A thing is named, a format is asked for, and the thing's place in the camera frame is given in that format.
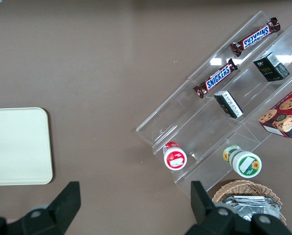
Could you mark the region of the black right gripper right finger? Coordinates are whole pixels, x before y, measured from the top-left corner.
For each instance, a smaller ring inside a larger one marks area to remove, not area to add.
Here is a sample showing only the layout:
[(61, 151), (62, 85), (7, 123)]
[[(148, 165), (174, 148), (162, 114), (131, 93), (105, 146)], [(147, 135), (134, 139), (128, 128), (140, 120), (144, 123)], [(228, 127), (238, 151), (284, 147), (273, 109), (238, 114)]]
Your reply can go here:
[(291, 235), (292, 232), (272, 215), (256, 214), (242, 219), (225, 207), (216, 207), (200, 181), (191, 182), (191, 207), (196, 219), (188, 235)]

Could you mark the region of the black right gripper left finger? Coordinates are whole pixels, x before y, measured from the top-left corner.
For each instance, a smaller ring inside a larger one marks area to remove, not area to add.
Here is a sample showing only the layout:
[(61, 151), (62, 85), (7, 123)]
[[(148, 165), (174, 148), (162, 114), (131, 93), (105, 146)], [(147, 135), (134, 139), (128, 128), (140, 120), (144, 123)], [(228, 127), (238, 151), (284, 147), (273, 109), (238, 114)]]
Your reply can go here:
[(69, 182), (46, 208), (31, 210), (12, 223), (0, 217), (0, 235), (63, 235), (80, 206), (80, 183)]

